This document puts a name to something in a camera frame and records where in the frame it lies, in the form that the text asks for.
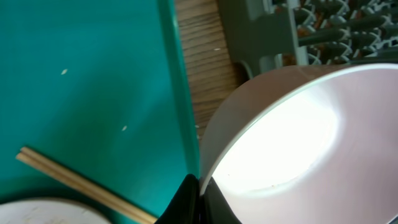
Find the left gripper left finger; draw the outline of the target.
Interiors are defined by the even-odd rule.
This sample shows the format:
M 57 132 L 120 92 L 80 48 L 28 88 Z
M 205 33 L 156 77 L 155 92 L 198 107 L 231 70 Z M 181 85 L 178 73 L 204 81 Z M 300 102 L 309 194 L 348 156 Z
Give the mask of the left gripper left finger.
M 198 224 L 199 202 L 198 179 L 188 174 L 155 224 Z

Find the grey dishwasher rack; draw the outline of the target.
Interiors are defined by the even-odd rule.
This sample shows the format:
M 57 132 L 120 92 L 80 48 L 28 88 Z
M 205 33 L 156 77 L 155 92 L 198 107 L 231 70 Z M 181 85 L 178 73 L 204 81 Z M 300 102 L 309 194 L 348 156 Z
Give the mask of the grey dishwasher rack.
M 397 0 L 219 0 L 249 78 L 291 65 L 397 63 Z

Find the pink bowl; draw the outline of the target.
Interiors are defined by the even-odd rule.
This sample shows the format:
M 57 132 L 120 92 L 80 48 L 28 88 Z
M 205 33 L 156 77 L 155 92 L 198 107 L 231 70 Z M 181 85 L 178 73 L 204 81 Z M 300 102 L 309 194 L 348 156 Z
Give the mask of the pink bowl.
M 241 223 L 397 222 L 397 65 L 266 72 L 222 102 L 201 140 Z

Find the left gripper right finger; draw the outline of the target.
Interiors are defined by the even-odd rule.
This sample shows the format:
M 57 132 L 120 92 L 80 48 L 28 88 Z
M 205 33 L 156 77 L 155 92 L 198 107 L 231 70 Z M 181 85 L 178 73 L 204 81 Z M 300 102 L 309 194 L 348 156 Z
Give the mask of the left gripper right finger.
M 213 178 L 203 195 L 203 222 L 206 224 L 241 224 Z

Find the teal serving tray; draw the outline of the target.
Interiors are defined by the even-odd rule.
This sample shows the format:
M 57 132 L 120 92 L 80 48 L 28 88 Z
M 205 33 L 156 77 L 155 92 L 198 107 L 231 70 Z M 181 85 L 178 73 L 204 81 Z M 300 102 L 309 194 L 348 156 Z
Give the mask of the teal serving tray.
M 198 174 L 174 2 L 1 0 L 1 202 L 61 197 L 128 223 L 18 161 L 24 146 L 161 216 Z

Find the pink plate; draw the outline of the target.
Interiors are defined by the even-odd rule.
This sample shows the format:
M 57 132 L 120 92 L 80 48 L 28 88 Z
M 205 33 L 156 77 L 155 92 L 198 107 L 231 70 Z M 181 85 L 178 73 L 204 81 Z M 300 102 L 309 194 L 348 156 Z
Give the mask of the pink plate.
M 1 205 L 1 224 L 111 224 L 99 211 L 62 198 L 29 198 Z

